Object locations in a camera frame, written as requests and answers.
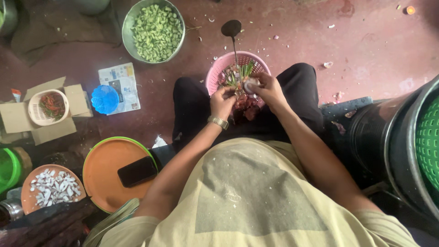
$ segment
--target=terracotta plate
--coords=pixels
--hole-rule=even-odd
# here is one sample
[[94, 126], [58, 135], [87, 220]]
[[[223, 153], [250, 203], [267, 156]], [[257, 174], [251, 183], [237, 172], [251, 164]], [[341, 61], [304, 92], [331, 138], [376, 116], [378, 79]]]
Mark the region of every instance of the terracotta plate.
[[81, 181], [79, 180], [79, 178], [69, 169], [62, 167], [60, 165], [55, 165], [55, 164], [49, 164], [49, 165], [43, 165], [40, 166], [38, 168], [36, 168], [35, 170], [33, 170], [29, 176], [26, 178], [25, 182], [23, 183], [23, 188], [22, 188], [22, 206], [23, 206], [23, 211], [25, 214], [30, 214], [33, 211], [36, 211], [38, 209], [40, 209], [40, 207], [36, 204], [36, 198], [35, 196], [38, 195], [38, 193], [40, 192], [38, 189], [35, 189], [34, 191], [30, 191], [30, 182], [35, 178], [35, 176], [37, 176], [38, 174], [44, 172], [46, 169], [51, 170], [55, 170], [55, 175], [54, 177], [58, 176], [58, 173], [60, 171], [65, 171], [68, 172], [70, 174], [70, 176], [74, 177], [76, 179], [75, 182], [78, 183], [79, 185], [79, 190], [81, 192], [81, 195], [76, 197], [79, 200], [84, 199], [87, 194], [85, 193], [85, 189], [84, 186], [82, 185]]
[[96, 144], [83, 169], [84, 186], [91, 200], [102, 210], [114, 212], [129, 199], [142, 198], [153, 180], [125, 188], [117, 170], [146, 156], [146, 148], [129, 138], [109, 138]]

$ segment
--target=yellow t-shirt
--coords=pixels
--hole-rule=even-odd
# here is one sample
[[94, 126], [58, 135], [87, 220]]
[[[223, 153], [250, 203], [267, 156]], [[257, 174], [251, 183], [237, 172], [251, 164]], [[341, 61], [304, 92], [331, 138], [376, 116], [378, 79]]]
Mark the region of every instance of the yellow t-shirt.
[[249, 138], [216, 145], [165, 220], [126, 220], [100, 246], [418, 246], [395, 217], [352, 214], [314, 188], [280, 146]]

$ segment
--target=metal watch strap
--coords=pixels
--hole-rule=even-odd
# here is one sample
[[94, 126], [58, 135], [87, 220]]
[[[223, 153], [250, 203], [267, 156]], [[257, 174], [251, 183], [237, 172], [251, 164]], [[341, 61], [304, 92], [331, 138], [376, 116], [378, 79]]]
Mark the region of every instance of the metal watch strap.
[[227, 130], [229, 127], [229, 122], [222, 120], [221, 118], [215, 116], [209, 116], [207, 119], [208, 122], [220, 125], [224, 130]]

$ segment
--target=smartphone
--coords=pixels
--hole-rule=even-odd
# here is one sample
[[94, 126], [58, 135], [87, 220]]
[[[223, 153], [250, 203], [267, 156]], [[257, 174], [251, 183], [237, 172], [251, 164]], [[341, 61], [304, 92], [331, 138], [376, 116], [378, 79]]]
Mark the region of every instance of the smartphone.
[[131, 188], [153, 179], [157, 175], [154, 161], [150, 156], [141, 158], [117, 170], [123, 187]]

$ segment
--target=white plastic basket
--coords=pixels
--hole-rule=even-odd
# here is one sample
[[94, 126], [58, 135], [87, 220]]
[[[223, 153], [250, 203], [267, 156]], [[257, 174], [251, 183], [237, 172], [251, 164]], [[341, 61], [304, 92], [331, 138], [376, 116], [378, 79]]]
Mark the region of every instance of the white plastic basket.
[[[53, 117], [47, 116], [44, 113], [43, 109], [40, 107], [41, 97], [43, 97], [44, 95], [46, 95], [48, 93], [58, 93], [59, 95], [62, 96], [62, 98], [64, 100], [65, 112], [64, 112], [64, 115], [62, 116], [62, 118], [58, 121], [55, 121], [55, 118], [53, 118]], [[29, 116], [34, 123], [36, 123], [40, 126], [48, 126], [48, 125], [52, 125], [52, 124], [56, 124], [56, 123], [61, 122], [62, 120], [64, 120], [67, 117], [68, 110], [69, 110], [69, 107], [68, 107], [67, 97], [65, 96], [65, 94], [63, 92], [56, 90], [56, 89], [50, 89], [50, 90], [39, 92], [38, 94], [32, 96], [32, 98], [30, 98], [30, 101], [29, 101]]]

